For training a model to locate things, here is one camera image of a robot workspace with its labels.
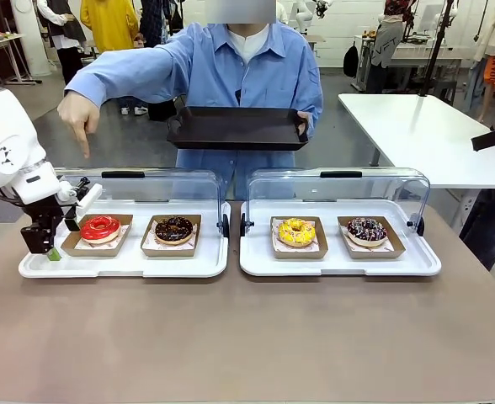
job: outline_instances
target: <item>person in yellow jacket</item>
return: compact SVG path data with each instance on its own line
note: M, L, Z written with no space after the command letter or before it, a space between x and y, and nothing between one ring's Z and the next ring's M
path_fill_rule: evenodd
M133 49L134 40L141 38L131 0L82 0L80 19L93 31L94 43L100 53ZM118 98L118 103L123 115L130 113L130 104L135 106L135 115L148 112L144 103L134 97Z

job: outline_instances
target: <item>red glazed donut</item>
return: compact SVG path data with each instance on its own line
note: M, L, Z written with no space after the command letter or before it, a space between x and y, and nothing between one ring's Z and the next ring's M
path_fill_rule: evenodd
M90 244L114 240L120 232L120 221L111 216L96 216L81 228L81 238Z

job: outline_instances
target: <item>backpack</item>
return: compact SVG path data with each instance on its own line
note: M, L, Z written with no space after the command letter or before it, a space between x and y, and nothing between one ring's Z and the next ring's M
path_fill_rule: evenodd
M356 44L353 43L343 58L343 72L349 77L356 77L358 63L358 49L356 49Z

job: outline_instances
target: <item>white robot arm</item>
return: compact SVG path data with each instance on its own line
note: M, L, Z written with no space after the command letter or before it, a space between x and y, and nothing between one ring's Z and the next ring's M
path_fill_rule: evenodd
M442 13L436 14L434 16L434 21L433 21L434 30L438 29L438 27L442 23L441 16L444 15L445 10L446 10L446 7L448 7L448 6L446 5L446 3L444 3L444 8L442 9ZM459 13L459 2L458 1L454 1L453 4L451 4L450 25L448 25L449 27L451 26L451 23L453 23L453 20L455 19L455 17L457 17L457 14L458 13Z
M320 19L324 18L325 12L332 6L335 0L313 0L317 4L317 16ZM302 34L307 34L308 23L313 20L313 13L306 6L306 2L300 0L298 4L298 13L296 14L296 22L300 27Z
M63 219L70 230L78 230L76 216L101 195L101 185L89 192L88 184L82 178L73 187L57 178L23 106L11 92L0 88L0 200L31 217L33 224L21 233L32 253L54 248L56 227Z
M69 198L45 160L45 150L23 107L12 93L0 88L0 188L5 186L26 205L54 194L61 200Z

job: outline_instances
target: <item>black tray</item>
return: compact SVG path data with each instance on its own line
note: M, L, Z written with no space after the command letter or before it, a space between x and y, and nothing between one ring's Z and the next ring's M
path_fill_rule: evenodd
M168 126L167 140L179 149L296 151L307 144L307 120L295 109L184 107Z

